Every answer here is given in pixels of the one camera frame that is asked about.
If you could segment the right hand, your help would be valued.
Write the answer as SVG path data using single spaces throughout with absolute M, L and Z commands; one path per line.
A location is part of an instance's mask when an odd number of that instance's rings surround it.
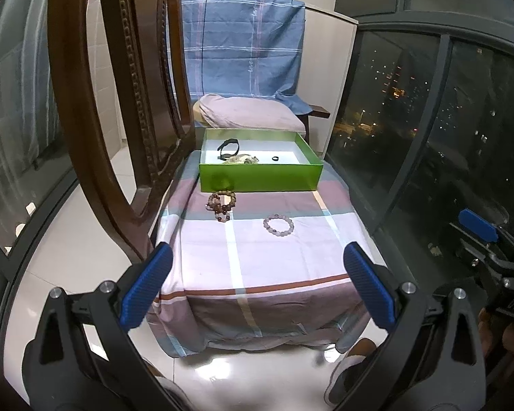
M 478 314 L 478 333 L 482 351 L 487 361 L 504 351 L 509 355 L 510 363 L 506 366 L 506 376 L 514 371 L 514 324 L 501 330 L 500 320 L 482 308 Z

